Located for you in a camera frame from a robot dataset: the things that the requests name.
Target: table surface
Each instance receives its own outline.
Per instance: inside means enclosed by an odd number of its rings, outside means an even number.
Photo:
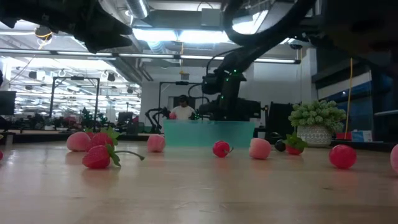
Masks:
[[[0,223],[398,223],[398,174],[385,152],[358,151],[351,170],[327,149],[266,161],[236,149],[167,148],[122,142],[123,167],[90,170],[65,143],[16,144],[0,166]]]

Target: metal frame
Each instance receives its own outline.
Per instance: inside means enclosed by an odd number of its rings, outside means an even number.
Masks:
[[[178,85],[177,84],[178,82],[160,82],[159,83],[159,99],[158,99],[158,108],[160,108],[160,99],[161,99],[161,97],[162,97],[162,85],[163,84],[176,84],[176,85]],[[185,82],[185,84],[188,84],[188,85],[186,85],[186,86],[189,86],[189,85],[196,85],[196,84],[201,84],[201,83],[191,83],[191,82]],[[158,114],[157,115],[157,120],[160,122],[160,114]]]
[[[52,117],[52,110],[53,110],[53,104],[54,104],[54,93],[55,93],[55,88],[59,86],[56,85],[55,81],[57,81],[57,79],[62,79],[62,80],[66,80],[66,79],[70,79],[70,80],[97,80],[97,92],[96,92],[96,98],[95,98],[95,112],[94,112],[94,125],[93,125],[93,129],[95,131],[95,126],[96,126],[96,119],[97,119],[97,112],[98,112],[98,95],[100,94],[100,78],[85,78],[85,77],[53,77],[52,80],[52,90],[51,90],[51,101],[50,101],[50,118]]]

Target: ceiling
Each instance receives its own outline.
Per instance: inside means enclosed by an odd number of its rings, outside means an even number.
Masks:
[[[247,16],[249,22],[243,22],[242,24],[244,26],[241,26],[242,28],[245,29],[247,26],[250,26],[249,29],[252,29],[252,26],[264,25],[264,18],[256,19],[255,21],[250,20],[254,18],[253,16],[255,14],[258,15],[256,18],[261,17],[261,13],[266,10],[266,6],[264,6],[266,2],[269,1],[248,1],[247,8],[252,14]],[[213,21],[217,21],[217,19],[214,18],[217,18],[216,9],[221,7],[221,0],[212,0],[210,2],[196,0],[148,0],[147,3],[150,7],[149,17],[143,20],[131,20],[131,14],[127,12],[125,0],[103,0],[101,2],[103,8],[112,14],[112,16],[126,24],[130,24],[134,29],[144,31],[168,30],[173,32],[176,39],[162,40],[164,36],[159,35],[161,38],[159,38],[157,42],[161,44],[163,53],[213,56],[220,52],[238,47],[229,42],[228,39],[223,42],[212,43],[208,41],[190,41],[189,39],[184,43],[176,41],[182,38],[183,32],[186,30],[196,30],[200,32],[212,31],[221,34],[221,24],[218,24],[220,20],[215,24],[211,24]],[[268,23],[270,23],[270,21],[272,22],[272,18],[266,18],[265,20],[267,19]],[[54,34],[50,41],[40,40],[34,35],[36,27],[38,27],[38,25],[26,21],[19,21],[14,29],[0,24],[0,48],[87,52],[84,43],[76,40],[69,34]],[[138,35],[135,34],[129,36],[133,41],[132,46],[109,49],[104,52],[144,52],[153,54],[154,49],[150,47],[150,42],[148,42],[147,39],[139,38]],[[208,38],[204,35],[201,39],[211,41],[213,38]],[[280,44],[268,51],[263,57],[295,59],[296,55],[297,52],[292,50],[289,45]],[[12,82],[10,88],[18,91],[18,100],[21,102],[19,103],[18,110],[27,110],[27,108],[23,107],[24,103],[32,101],[40,96],[43,100],[40,101],[39,104],[36,104],[37,106],[33,109],[43,109],[43,113],[48,111],[52,77],[71,77],[78,75],[86,78],[99,78],[101,86],[99,110],[101,112],[104,112],[110,105],[113,105],[117,111],[124,111],[126,102],[132,100],[136,102],[136,104],[134,103],[134,105],[129,106],[134,112],[139,113],[140,106],[138,102],[141,100],[141,89],[139,86],[142,82],[179,81],[181,79],[181,71],[190,74],[191,82],[199,82],[201,76],[205,74],[204,68],[207,64],[207,60],[139,58],[113,58],[112,60],[102,60],[102,58],[95,57],[76,56],[65,58],[56,55],[47,58],[42,58],[38,55],[32,58],[31,55],[21,54],[7,54],[0,58],[0,60],[10,65],[7,69],[11,73]],[[212,67],[218,66],[219,63],[220,62],[214,62]],[[35,79],[29,78],[30,72],[36,72],[38,77]],[[114,73],[114,82],[109,82],[107,79],[110,73]],[[133,94],[127,93],[128,86],[134,89]],[[59,85],[55,90],[55,93],[58,94],[55,99],[59,101],[56,105],[56,110],[61,111],[59,108],[66,108],[62,110],[76,112],[81,110],[80,107],[82,106],[93,108],[95,105],[95,102],[93,102],[93,95],[96,93],[96,89],[93,87],[94,85],[91,80],[78,82],[65,80],[64,83]],[[77,99],[69,99],[68,96],[70,94],[78,95]]]

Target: plastic container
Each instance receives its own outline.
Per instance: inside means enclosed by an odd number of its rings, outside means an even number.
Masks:
[[[255,124],[245,121],[164,121],[167,147],[213,147],[226,141],[234,148],[249,148]]]

